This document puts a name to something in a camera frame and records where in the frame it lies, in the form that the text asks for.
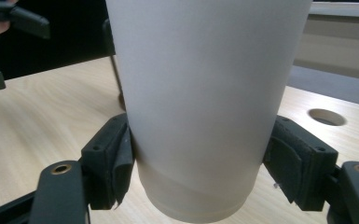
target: wooden table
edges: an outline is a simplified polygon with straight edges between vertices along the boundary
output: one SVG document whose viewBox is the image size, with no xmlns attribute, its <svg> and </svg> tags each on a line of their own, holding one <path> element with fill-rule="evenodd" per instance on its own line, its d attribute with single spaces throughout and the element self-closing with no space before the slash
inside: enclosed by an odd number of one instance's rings
<svg viewBox="0 0 359 224">
<path fill-rule="evenodd" d="M 111 117 L 123 112 L 107 58 L 7 81 L 0 91 L 0 205 L 35 190 L 48 165 L 77 160 L 80 149 Z M 343 126 L 319 123 L 313 108 L 339 113 Z M 339 152 L 338 165 L 359 161 L 359 105 L 287 87 L 279 114 Z M 326 223 L 323 213 L 289 204 L 261 166 L 245 206 L 219 223 Z M 124 203 L 116 210 L 91 211 L 91 223 L 181 223 L 161 214 L 145 196 L 137 169 Z"/>
</svg>

